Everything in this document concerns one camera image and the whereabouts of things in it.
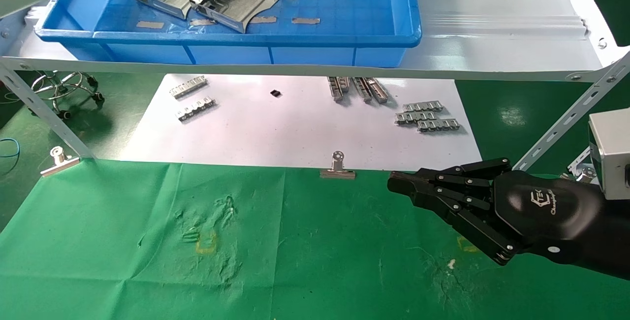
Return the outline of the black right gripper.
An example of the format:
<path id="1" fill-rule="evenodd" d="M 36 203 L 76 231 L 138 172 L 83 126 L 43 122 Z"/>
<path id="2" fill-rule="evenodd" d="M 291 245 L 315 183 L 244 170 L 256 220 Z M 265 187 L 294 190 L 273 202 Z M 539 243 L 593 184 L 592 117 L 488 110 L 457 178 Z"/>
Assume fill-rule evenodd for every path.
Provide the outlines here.
<path id="1" fill-rule="evenodd" d="M 514 257 L 517 244 L 520 253 L 558 264 L 578 264 L 586 249 L 583 236 L 603 210 L 600 188 L 511 169 L 507 158 L 499 158 L 443 170 L 394 171 L 387 188 L 408 196 L 417 208 L 434 212 L 501 266 Z M 475 197 L 464 192 L 489 188 L 491 181 L 495 213 L 517 234 L 517 244 L 491 223 L 490 210 L 473 206 Z"/>

